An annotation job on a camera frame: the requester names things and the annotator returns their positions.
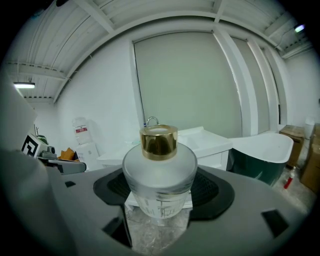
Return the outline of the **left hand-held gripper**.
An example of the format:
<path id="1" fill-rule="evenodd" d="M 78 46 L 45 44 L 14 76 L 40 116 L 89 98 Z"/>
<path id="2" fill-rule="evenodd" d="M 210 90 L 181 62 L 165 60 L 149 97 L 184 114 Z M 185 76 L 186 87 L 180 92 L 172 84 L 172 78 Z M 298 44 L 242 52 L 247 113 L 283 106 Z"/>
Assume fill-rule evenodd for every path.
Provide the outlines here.
<path id="1" fill-rule="evenodd" d="M 44 144 L 35 135 L 29 133 L 23 143 L 21 151 L 45 166 L 55 167 L 62 175 L 84 173 L 87 165 L 84 162 L 58 159 L 53 146 Z"/>

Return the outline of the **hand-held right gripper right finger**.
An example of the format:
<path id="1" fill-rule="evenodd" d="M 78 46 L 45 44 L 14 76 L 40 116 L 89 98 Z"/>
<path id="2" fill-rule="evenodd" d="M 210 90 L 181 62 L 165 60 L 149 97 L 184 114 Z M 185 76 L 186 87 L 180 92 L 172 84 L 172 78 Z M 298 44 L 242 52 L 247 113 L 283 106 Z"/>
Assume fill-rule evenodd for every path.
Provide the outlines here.
<path id="1" fill-rule="evenodd" d="M 182 210 L 156 221 L 135 209 L 133 250 L 142 256 L 271 256 L 295 234 L 307 214 L 271 186 L 243 175 L 206 167 L 234 189 L 230 207 L 213 220 L 191 220 Z"/>

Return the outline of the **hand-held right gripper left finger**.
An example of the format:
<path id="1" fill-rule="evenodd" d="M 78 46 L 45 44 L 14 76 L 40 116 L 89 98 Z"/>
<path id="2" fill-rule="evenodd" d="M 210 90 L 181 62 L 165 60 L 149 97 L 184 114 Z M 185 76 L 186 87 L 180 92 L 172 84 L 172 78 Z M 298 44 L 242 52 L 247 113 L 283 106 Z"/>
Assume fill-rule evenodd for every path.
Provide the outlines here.
<path id="1" fill-rule="evenodd" d="M 46 170 L 76 256 L 133 256 L 125 214 L 129 187 L 120 167 L 76 174 Z"/>

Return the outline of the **round metal drain fitting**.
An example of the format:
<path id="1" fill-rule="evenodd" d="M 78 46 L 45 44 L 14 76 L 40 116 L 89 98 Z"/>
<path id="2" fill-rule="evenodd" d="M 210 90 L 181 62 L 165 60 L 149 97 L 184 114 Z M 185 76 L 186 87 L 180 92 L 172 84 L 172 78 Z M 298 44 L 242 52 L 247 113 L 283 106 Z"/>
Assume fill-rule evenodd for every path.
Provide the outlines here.
<path id="1" fill-rule="evenodd" d="M 194 182 L 198 160 L 178 142 L 172 125 L 146 126 L 140 144 L 123 158 L 122 171 L 140 209 L 149 217 L 169 219 L 183 208 Z"/>

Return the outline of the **white rectangular sink basin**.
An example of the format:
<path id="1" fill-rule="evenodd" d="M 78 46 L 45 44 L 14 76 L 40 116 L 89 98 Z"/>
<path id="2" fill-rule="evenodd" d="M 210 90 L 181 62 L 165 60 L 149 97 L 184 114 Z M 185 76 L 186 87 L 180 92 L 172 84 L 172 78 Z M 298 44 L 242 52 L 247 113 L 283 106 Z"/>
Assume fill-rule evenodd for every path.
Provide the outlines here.
<path id="1" fill-rule="evenodd" d="M 137 144 L 126 144 L 97 160 L 100 164 L 121 165 L 130 171 L 163 171 L 182 168 L 195 169 L 199 158 L 214 155 L 227 161 L 232 142 L 204 130 L 202 126 L 178 131 L 170 125 L 146 126 L 140 130 Z"/>

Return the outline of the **orange bag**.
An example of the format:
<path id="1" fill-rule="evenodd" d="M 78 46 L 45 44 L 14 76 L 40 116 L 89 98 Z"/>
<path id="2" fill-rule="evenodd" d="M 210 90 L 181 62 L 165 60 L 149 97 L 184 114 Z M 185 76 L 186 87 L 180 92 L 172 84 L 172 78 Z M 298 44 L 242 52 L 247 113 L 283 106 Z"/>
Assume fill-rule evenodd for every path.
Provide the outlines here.
<path id="1" fill-rule="evenodd" d="M 75 151 L 71 148 L 68 148 L 66 151 L 61 151 L 60 156 L 58 157 L 59 160 L 66 160 L 66 161 L 73 161 L 79 162 L 78 155 Z"/>

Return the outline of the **white water dispenser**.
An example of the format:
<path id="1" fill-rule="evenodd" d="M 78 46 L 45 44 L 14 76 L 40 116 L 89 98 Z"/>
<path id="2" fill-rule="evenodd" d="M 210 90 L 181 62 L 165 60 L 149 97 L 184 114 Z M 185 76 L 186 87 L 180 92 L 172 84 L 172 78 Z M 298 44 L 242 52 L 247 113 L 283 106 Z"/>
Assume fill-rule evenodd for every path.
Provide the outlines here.
<path id="1" fill-rule="evenodd" d="M 75 149 L 75 152 L 77 153 L 79 161 L 86 164 L 87 171 L 101 169 L 101 165 L 97 161 L 99 154 L 95 143 L 81 144 Z"/>

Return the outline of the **green striped ornament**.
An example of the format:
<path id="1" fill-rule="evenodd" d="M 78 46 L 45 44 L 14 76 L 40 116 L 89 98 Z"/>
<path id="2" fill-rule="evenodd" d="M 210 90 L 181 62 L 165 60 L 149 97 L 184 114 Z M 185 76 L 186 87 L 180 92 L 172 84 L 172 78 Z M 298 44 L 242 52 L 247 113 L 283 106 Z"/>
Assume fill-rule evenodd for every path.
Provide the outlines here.
<path id="1" fill-rule="evenodd" d="M 36 130 L 36 137 L 37 137 L 40 141 L 42 141 L 44 144 L 49 145 L 47 138 L 46 138 L 44 135 L 39 134 L 39 131 L 38 131 L 39 128 L 38 128 L 38 127 L 35 127 L 35 130 Z"/>

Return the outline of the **white oval wash basin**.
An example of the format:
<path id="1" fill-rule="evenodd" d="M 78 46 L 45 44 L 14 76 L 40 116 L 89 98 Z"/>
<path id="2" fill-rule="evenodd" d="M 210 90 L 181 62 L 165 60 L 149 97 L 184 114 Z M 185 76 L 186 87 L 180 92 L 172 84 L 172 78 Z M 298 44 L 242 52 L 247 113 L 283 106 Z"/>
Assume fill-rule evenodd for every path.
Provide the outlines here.
<path id="1" fill-rule="evenodd" d="M 290 158 L 293 140 L 279 133 L 231 138 L 231 172 L 273 186 Z"/>

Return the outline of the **cardboard box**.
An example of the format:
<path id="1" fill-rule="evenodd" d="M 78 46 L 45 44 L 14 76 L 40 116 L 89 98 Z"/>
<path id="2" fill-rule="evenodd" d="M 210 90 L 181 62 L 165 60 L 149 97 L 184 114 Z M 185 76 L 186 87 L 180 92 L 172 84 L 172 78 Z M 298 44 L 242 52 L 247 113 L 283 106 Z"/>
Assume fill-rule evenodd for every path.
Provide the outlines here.
<path id="1" fill-rule="evenodd" d="M 300 182 L 313 191 L 320 192 L 320 123 L 314 127 Z"/>
<path id="2" fill-rule="evenodd" d="M 293 146 L 290 154 L 290 158 L 286 164 L 289 169 L 293 169 L 298 162 L 300 153 L 302 151 L 304 140 L 305 140 L 305 131 L 301 126 L 295 125 L 286 125 L 279 131 L 280 134 L 290 137 L 293 140 Z"/>

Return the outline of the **gray roller blind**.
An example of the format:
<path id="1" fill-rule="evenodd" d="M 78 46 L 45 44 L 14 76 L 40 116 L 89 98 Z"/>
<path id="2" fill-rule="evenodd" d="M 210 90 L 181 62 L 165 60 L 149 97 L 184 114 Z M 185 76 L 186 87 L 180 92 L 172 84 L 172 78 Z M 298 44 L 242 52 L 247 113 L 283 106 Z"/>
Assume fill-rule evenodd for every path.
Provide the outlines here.
<path id="1" fill-rule="evenodd" d="M 143 113 L 179 130 L 203 127 L 242 136 L 242 114 L 227 58 L 211 33 L 180 32 L 134 45 Z"/>

